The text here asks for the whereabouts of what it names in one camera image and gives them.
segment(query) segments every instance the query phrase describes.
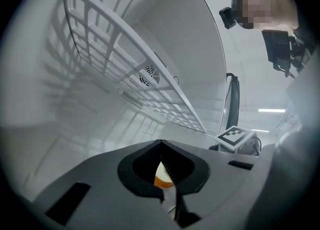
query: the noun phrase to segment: fluorescent light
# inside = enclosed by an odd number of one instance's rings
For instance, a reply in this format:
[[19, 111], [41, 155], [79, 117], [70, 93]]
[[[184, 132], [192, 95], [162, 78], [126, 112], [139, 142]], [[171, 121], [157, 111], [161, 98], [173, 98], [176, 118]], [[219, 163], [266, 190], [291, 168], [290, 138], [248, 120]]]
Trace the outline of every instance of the fluorescent light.
[[269, 132], [269, 131], [266, 131], [266, 130], [258, 130], [258, 129], [251, 129], [253, 131], [256, 131], [256, 132]]
[[285, 113], [285, 109], [260, 108], [259, 112]]

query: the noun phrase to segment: person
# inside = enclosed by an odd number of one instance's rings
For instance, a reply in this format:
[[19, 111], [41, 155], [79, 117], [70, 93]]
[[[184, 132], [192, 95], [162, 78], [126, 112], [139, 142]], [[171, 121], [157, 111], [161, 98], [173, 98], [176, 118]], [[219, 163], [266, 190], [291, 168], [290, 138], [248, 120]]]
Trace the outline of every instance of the person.
[[231, 0], [236, 22], [246, 29], [288, 31], [312, 54], [317, 39], [294, 0]]

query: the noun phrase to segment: white wire rack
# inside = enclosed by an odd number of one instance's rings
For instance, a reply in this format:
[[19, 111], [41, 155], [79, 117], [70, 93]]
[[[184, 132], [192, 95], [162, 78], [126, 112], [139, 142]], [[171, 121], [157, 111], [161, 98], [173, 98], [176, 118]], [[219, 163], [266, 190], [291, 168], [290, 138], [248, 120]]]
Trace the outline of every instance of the white wire rack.
[[[119, 89], [170, 122], [206, 133], [197, 113], [168, 70], [138, 34], [115, 12], [98, 0], [63, 0], [73, 40], [81, 58]], [[102, 25], [94, 20], [102, 20]], [[130, 42], [129, 49], [119, 40]], [[143, 58], [137, 59], [133, 51]], [[145, 68], [154, 66], [161, 77], [158, 83]]]

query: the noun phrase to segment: gray plastic surface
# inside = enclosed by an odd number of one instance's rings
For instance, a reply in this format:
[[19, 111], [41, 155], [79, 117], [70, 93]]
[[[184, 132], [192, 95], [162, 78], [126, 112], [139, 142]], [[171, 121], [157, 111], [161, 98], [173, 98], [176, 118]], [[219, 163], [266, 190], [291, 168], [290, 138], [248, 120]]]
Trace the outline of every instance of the gray plastic surface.
[[[213, 226], [237, 227], [259, 195], [266, 180], [273, 146], [266, 146], [259, 157], [221, 153], [182, 143], [172, 144], [203, 158], [210, 177], [197, 194], [184, 196], [190, 212], [204, 217], [187, 229]], [[118, 179], [118, 163], [126, 155], [152, 143], [144, 142], [91, 157], [48, 186], [34, 204], [46, 212], [75, 182], [91, 185], [66, 224], [73, 230], [97, 229], [180, 229], [168, 216], [158, 199], [137, 197]], [[231, 160], [254, 164], [251, 171], [228, 165]]]

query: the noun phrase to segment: black and white square marker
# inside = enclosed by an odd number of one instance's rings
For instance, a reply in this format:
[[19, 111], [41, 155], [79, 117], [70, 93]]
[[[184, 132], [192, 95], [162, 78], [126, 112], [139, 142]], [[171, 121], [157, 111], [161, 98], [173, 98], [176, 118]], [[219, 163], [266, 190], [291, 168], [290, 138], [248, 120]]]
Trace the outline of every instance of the black and white square marker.
[[229, 150], [234, 151], [240, 148], [254, 135], [255, 132], [253, 131], [242, 129], [237, 126], [232, 126], [224, 133], [216, 136], [214, 139]]

